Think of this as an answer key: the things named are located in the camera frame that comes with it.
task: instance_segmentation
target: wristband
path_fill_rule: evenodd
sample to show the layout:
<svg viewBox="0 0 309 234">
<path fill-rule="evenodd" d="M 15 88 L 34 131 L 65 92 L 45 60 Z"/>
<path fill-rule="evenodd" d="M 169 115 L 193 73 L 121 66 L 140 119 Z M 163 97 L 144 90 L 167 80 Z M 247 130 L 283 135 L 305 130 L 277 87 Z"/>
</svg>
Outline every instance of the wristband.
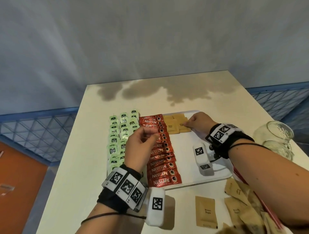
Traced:
<svg viewBox="0 0 309 234">
<path fill-rule="evenodd" d="M 139 212 L 148 188 L 139 180 L 140 173 L 126 165 L 116 167 L 103 182 L 103 190 L 97 200 L 120 214 L 126 213 L 128 208 Z"/>
<path fill-rule="evenodd" d="M 215 153 L 225 159 L 229 158 L 228 151 L 235 141 L 248 139 L 254 142 L 254 139 L 246 135 L 240 128 L 229 123 L 214 125 L 205 139 L 212 144 Z"/>
</svg>

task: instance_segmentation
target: orange wall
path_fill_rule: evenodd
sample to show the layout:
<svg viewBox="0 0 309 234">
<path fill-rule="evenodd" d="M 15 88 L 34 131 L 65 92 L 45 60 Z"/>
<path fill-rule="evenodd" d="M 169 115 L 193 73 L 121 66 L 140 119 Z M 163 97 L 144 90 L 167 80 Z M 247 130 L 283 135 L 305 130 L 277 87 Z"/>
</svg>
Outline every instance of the orange wall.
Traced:
<svg viewBox="0 0 309 234">
<path fill-rule="evenodd" d="M 0 184 L 14 186 L 0 196 L 0 233 L 21 234 L 47 166 L 0 142 Z"/>
</svg>

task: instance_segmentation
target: hand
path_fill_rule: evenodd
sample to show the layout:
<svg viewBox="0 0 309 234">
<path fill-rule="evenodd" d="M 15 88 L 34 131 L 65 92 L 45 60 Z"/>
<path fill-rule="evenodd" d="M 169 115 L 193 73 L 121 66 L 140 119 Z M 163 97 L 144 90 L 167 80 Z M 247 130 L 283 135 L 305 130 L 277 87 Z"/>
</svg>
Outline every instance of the hand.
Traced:
<svg viewBox="0 0 309 234">
<path fill-rule="evenodd" d="M 199 132 L 209 134 L 210 129 L 217 123 L 209 117 L 209 115 L 204 112 L 195 113 L 187 122 L 184 123 L 184 126 L 194 128 Z"/>
<path fill-rule="evenodd" d="M 141 173 L 158 138 L 158 129 L 139 127 L 129 136 L 125 145 L 125 165 Z"/>
</svg>

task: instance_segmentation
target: white tray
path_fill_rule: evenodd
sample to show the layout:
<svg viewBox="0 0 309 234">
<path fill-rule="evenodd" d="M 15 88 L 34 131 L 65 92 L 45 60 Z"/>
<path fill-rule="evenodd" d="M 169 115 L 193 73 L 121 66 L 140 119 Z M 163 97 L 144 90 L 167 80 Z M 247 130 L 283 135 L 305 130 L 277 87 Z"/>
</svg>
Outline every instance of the white tray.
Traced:
<svg viewBox="0 0 309 234">
<path fill-rule="evenodd" d="M 188 119 L 199 111 L 186 111 L 184 113 Z M 181 176 L 182 183 L 165 186 L 165 190 L 203 184 L 212 181 L 224 180 L 232 176 L 233 165 L 229 159 L 220 158 L 213 162 L 213 172 L 208 176 L 200 174 L 198 166 L 195 163 L 193 145 L 198 142 L 206 142 L 206 135 L 199 132 L 184 132 L 180 134 L 171 134 L 170 140 L 176 157 L 176 165 Z"/>
</svg>

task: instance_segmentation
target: table surface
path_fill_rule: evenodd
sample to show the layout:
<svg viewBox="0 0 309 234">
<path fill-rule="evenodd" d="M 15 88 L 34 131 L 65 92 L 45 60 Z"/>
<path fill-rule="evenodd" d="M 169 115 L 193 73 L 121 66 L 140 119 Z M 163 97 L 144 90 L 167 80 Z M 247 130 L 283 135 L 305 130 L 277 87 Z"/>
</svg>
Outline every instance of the table surface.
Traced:
<svg viewBox="0 0 309 234">
<path fill-rule="evenodd" d="M 96 204 L 106 178 L 108 117 L 137 108 L 141 116 L 201 110 L 252 136 L 273 120 L 228 72 L 209 72 L 88 85 L 50 192 L 37 234 L 75 233 Z M 294 162 L 309 170 L 309 158 L 291 142 Z M 224 204 L 225 180 L 166 191 L 172 230 L 126 220 L 126 233 L 216 233 L 232 225 Z M 195 196 L 214 198 L 218 229 L 196 226 Z"/>
</svg>

